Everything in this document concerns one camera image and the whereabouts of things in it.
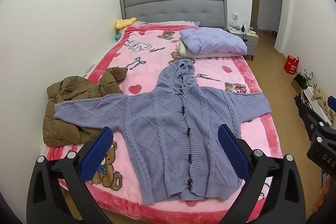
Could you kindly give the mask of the person's right hand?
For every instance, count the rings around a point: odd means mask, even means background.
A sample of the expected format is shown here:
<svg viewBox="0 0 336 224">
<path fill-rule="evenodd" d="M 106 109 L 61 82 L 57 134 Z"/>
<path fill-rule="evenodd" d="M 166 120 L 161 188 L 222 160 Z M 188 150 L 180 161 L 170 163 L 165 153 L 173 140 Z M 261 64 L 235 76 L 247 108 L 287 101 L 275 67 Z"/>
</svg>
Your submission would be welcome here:
<svg viewBox="0 0 336 224">
<path fill-rule="evenodd" d="M 313 205 L 313 212 L 316 213 L 322 208 L 327 211 L 335 211 L 335 179 L 329 174 L 323 180 L 322 188 Z"/>
</svg>

